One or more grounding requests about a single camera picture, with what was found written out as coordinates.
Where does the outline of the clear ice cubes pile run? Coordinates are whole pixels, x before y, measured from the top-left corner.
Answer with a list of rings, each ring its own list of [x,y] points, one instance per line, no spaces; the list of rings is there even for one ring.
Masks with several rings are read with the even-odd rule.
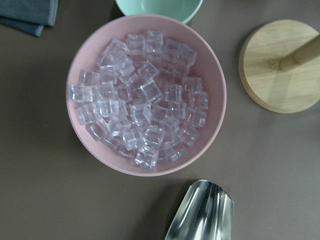
[[[149,167],[186,155],[205,125],[209,94],[191,76],[197,51],[160,30],[112,39],[66,89],[81,125],[116,155],[132,160],[149,151]]]

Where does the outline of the pink bowl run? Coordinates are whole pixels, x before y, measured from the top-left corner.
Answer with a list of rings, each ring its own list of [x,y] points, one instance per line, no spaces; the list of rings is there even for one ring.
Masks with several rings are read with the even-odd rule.
[[[124,174],[139,177],[163,176],[179,171],[196,161],[213,143],[222,126],[226,105],[227,88],[220,62],[209,44],[192,28],[170,17],[156,14],[139,14],[117,18],[100,27],[83,43],[75,55],[69,69],[66,85],[76,84],[81,69],[93,70],[94,58],[113,37],[124,38],[129,33],[143,33],[145,30],[159,29],[164,36],[186,43],[198,51],[198,57],[191,68],[193,74],[203,79],[203,86],[209,93],[207,119],[200,128],[199,138],[193,146],[186,148],[187,153],[175,161],[160,163],[149,167],[150,160],[145,159],[149,153],[137,151],[132,160],[123,158],[103,144],[96,141],[80,124],[75,102],[66,101],[66,107],[72,127],[86,150],[104,165]]]

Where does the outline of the steel ice scoop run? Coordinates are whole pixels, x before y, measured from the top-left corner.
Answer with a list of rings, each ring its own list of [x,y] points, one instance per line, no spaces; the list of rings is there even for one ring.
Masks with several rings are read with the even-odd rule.
[[[197,180],[188,188],[166,240],[231,240],[232,198],[219,185]]]

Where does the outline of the green bowl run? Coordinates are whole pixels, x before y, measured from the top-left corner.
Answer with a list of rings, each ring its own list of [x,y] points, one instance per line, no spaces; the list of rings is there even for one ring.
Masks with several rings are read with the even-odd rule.
[[[161,15],[184,24],[188,23],[202,6],[202,0],[116,0],[125,16]]]

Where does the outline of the wooden cup tree stand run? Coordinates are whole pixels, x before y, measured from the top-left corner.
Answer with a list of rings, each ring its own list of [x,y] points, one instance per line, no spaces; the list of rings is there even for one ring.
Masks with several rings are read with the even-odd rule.
[[[320,33],[291,19],[263,24],[244,41],[238,71],[246,93],[261,107],[304,111],[320,101]]]

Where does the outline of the grey folded cloth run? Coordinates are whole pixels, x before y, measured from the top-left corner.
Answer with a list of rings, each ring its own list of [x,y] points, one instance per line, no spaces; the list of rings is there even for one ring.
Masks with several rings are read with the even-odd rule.
[[[1,0],[0,23],[39,37],[55,25],[58,0]]]

